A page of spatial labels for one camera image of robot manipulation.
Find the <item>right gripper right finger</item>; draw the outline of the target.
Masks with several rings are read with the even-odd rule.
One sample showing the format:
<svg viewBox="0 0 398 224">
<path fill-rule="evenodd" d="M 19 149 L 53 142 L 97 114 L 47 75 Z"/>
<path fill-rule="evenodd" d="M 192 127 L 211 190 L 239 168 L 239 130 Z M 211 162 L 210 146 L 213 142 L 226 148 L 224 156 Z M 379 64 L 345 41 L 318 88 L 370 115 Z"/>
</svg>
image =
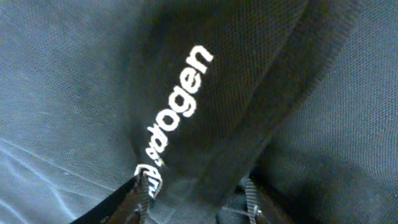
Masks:
<svg viewBox="0 0 398 224">
<path fill-rule="evenodd" d="M 252 175 L 246 176 L 244 190 L 250 224 L 295 224 L 293 218 Z"/>
</svg>

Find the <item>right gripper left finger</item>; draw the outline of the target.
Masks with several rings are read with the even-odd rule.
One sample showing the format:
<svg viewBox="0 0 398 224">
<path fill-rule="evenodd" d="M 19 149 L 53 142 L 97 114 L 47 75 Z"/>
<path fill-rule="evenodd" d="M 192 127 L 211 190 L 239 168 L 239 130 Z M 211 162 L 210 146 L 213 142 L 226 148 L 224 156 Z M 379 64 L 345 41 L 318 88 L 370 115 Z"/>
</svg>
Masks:
<svg viewBox="0 0 398 224">
<path fill-rule="evenodd" d="M 149 180 L 141 172 L 71 224 L 144 224 Z"/>
</svg>

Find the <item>black polo shirt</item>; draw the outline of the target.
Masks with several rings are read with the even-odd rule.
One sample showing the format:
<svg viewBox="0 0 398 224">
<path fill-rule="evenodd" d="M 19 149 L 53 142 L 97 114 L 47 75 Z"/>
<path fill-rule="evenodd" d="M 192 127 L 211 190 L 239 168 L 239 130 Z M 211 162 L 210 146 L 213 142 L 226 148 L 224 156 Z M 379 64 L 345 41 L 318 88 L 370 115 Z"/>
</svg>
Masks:
<svg viewBox="0 0 398 224">
<path fill-rule="evenodd" d="M 143 172 L 145 223 L 397 222 L 396 1 L 1 2 L 1 222 Z"/>
</svg>

